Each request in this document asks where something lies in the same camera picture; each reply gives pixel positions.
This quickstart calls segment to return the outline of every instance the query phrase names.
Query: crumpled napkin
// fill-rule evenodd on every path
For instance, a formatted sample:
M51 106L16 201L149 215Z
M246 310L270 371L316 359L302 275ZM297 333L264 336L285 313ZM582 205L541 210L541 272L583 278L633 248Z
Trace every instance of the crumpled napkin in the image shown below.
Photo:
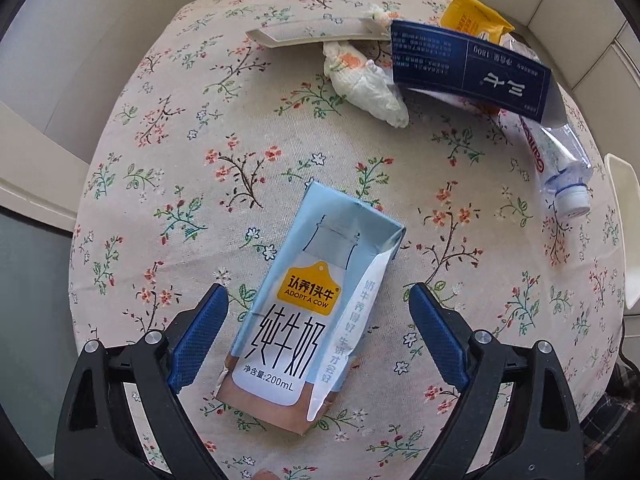
M409 112L391 74L367 59L348 41L327 41L322 48L324 75L348 102L395 128L409 124Z

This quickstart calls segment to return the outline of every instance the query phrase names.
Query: yellow package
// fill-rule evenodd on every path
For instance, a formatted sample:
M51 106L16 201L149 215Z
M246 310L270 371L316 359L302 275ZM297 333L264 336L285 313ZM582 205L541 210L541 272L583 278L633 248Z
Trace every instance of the yellow package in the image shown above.
M452 0L440 19L440 26L500 44L503 34L514 27L500 14L478 0Z

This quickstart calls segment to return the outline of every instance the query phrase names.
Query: bottle cap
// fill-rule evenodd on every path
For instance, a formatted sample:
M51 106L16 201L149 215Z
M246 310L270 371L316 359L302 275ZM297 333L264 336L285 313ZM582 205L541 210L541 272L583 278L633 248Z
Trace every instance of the bottle cap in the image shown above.
M574 184L556 193L554 200L558 218L574 218L587 214L591 205L589 192L584 184Z

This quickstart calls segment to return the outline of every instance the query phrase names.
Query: clear plastic bottle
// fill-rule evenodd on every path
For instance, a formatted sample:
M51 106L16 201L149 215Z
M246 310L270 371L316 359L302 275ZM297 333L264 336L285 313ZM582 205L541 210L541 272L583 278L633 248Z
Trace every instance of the clear plastic bottle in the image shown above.
M593 176L591 161L570 124L545 128L520 118L533 154L540 187L553 194L559 218L587 214L591 205L587 183Z

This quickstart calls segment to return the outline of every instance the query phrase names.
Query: round table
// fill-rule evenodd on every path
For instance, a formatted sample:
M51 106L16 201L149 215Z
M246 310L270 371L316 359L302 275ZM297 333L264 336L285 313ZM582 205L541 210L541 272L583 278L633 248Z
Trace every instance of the round table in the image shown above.
M624 307L618 214L584 120L591 212L571 221L541 197L518 118L405 92L394 129L334 93L321 44L264 49L245 31L362 16L371 4L437 23L450 0L198 0L174 17L120 94L92 161L70 258L80 348L137 341L193 308L211 283L229 314L193 385L180 393L231 479L268 468L286 480L407 479L458 393L445 384L407 309L426 281L472 328L501 342L549 340L580 418L603 393ZM388 64L385 45L361 45ZM305 436L268 426L211 394L231 341L311 180L407 227L358 361ZM488 460L509 402L503 386L474 465ZM163 466L135 389L150 461Z

